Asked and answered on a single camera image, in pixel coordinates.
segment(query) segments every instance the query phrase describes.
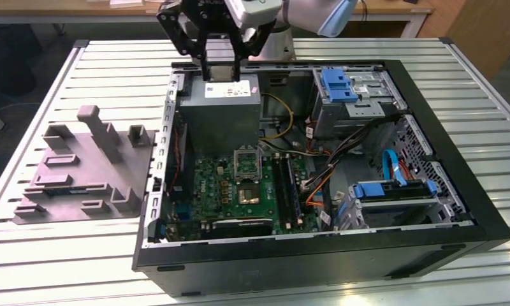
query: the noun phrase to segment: yellow wire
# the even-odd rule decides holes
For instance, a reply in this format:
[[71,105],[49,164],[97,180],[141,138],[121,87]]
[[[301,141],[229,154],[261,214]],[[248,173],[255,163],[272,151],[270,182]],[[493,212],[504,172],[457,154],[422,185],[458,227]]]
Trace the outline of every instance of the yellow wire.
[[273,94],[262,93],[261,96],[269,96],[269,97],[273,98],[276,101],[278,101],[278,102],[285,106],[285,108],[288,109],[288,112],[289,112],[289,126],[288,126],[288,128],[285,129],[285,131],[281,132],[281,133],[277,134],[277,135],[272,135],[272,136],[261,137],[261,138],[260,138],[260,139],[262,139],[262,140],[269,140],[269,139],[276,139],[276,138],[282,137],[282,136],[289,132],[289,130],[293,128],[293,111],[290,110],[290,107],[286,105],[286,103],[284,102],[284,100],[280,99],[278,97],[276,97]]

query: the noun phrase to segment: orange wire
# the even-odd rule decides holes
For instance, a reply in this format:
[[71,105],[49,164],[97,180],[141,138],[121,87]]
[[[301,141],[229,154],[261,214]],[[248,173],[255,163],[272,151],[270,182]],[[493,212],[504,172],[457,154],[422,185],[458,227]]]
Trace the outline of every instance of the orange wire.
[[308,200],[306,200],[306,205],[309,206],[310,203],[317,203],[317,202],[312,202],[312,199],[314,198],[314,195],[317,193],[317,190],[321,189],[321,187],[324,186],[325,182],[330,179],[330,176],[333,175],[333,172],[334,170],[329,173],[329,175],[326,176],[326,178],[320,182],[320,184],[317,185],[314,191],[312,191],[312,194],[309,195],[308,197]]
[[408,169],[408,166],[406,166],[406,164],[404,163],[404,161],[400,161],[400,162],[398,162],[398,165],[401,166],[401,169],[402,169],[402,171],[405,172],[406,179],[409,179],[409,180],[414,179],[414,177],[413,177],[413,175],[412,175],[412,173],[410,173],[410,170]]
[[[312,153],[312,154],[318,154],[317,151],[313,151],[313,150],[312,150],[312,146],[310,146],[310,144],[312,144],[312,139],[309,139],[308,142],[306,142],[306,152],[308,152],[308,153]],[[324,150],[324,154],[325,154],[326,156],[330,156],[330,155],[332,155],[332,153],[330,153],[329,150]]]
[[325,205],[321,202],[308,202],[306,206],[320,206],[320,207],[324,207]]

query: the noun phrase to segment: motherboard chip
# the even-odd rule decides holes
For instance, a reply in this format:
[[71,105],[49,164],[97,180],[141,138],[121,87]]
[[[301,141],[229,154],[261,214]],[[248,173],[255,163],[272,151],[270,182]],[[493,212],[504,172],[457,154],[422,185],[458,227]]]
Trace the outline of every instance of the motherboard chip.
[[260,203],[260,186],[255,183],[243,183],[237,187],[239,204],[249,205]]

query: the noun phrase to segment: wooden desk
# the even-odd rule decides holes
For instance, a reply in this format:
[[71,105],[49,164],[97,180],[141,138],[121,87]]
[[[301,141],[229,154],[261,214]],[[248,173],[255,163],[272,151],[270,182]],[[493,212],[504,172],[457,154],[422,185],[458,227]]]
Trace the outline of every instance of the wooden desk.
[[[408,21],[402,37],[413,38],[425,17],[433,12],[428,0],[410,4],[402,0],[365,0],[368,20]],[[85,22],[155,22],[159,3],[135,8],[111,9],[108,2],[85,0],[0,0],[0,24],[85,23]],[[352,20],[361,20],[364,7],[358,2]]]

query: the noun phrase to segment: red wire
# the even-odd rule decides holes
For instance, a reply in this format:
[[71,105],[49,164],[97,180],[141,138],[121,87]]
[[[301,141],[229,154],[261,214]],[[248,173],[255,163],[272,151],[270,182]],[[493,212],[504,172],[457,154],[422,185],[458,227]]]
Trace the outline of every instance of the red wire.
[[175,132],[175,137],[176,137],[176,141],[175,141],[176,174],[173,176],[171,188],[168,188],[168,193],[172,192],[173,186],[176,184],[177,176],[180,175],[180,137],[177,135],[177,129],[173,129],[173,132]]

